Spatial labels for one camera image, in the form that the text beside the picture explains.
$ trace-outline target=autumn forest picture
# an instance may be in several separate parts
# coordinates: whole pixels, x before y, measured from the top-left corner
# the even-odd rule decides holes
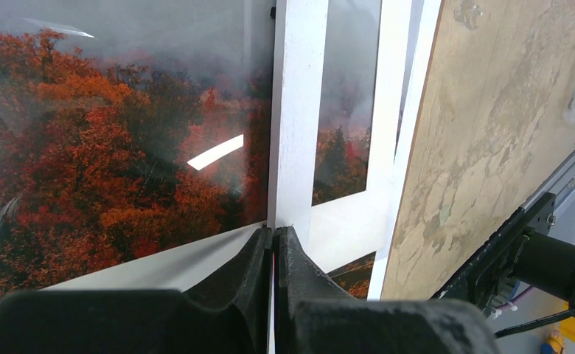
[[[331,271],[328,276],[355,298],[367,299],[374,256],[374,252],[367,254]]]
[[[268,8],[254,7],[261,24],[249,28],[233,15],[241,4],[207,18],[200,3],[171,4],[121,18],[119,27],[133,22],[126,30],[101,24],[125,15],[128,4],[112,4],[102,18],[59,11],[94,32],[31,18],[0,26],[0,298],[266,218],[273,33],[259,29],[273,28]],[[43,11],[24,6],[14,10]],[[329,31],[356,16],[342,11],[330,7]],[[175,20],[194,27],[173,29]],[[352,51],[338,38],[327,39],[331,59]],[[376,40],[351,42],[374,46],[367,60],[325,58],[313,205],[365,189],[374,69],[349,68],[375,60]],[[232,146],[223,157],[198,161],[223,144]]]

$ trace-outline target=wooden board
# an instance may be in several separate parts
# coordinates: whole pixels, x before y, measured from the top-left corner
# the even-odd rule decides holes
[[[575,148],[575,0],[442,0],[382,299],[433,295]]]

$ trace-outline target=white edge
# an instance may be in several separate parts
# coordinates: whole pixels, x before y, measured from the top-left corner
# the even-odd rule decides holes
[[[328,0],[278,0],[268,226],[309,240]]]
[[[385,245],[410,14],[411,0],[381,1],[366,190],[312,208],[308,254],[325,272]]]
[[[422,8],[416,52],[413,65],[411,66],[411,76],[405,101],[404,115],[400,126],[400,138],[392,171],[394,187],[390,198],[391,207],[386,233],[387,239],[385,246],[377,251],[374,258],[370,287],[368,290],[369,301],[380,300],[381,292],[383,291],[383,282],[385,280],[394,227],[396,226],[400,199],[403,195],[403,187],[405,186],[409,154],[414,140],[418,110],[420,100],[422,99],[422,90],[425,85],[429,60],[431,58],[431,49],[433,47],[433,40],[435,39],[435,29],[437,27],[437,18],[441,5],[442,0],[425,0]]]

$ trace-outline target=orange foliage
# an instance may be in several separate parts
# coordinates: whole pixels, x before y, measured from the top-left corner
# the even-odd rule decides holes
[[[313,205],[366,189],[370,132],[344,136],[342,127],[318,132]]]
[[[265,218],[270,100],[245,97],[253,83],[99,67],[56,50],[64,38],[0,33],[0,296]],[[240,134],[226,158],[187,165]]]
[[[348,292],[358,299],[366,299],[368,297],[369,288],[370,280],[364,280],[353,284],[350,289],[348,289]]]

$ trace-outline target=black metal bracket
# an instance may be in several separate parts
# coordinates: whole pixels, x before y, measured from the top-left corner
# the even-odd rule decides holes
[[[497,352],[465,302],[360,301],[304,253],[294,228],[276,230],[274,242],[277,354]]]
[[[461,299],[489,314],[492,298],[513,272],[515,258],[522,246],[520,242],[525,240],[520,236],[550,231],[555,200],[554,194],[546,193],[529,210],[517,210],[433,298]]]

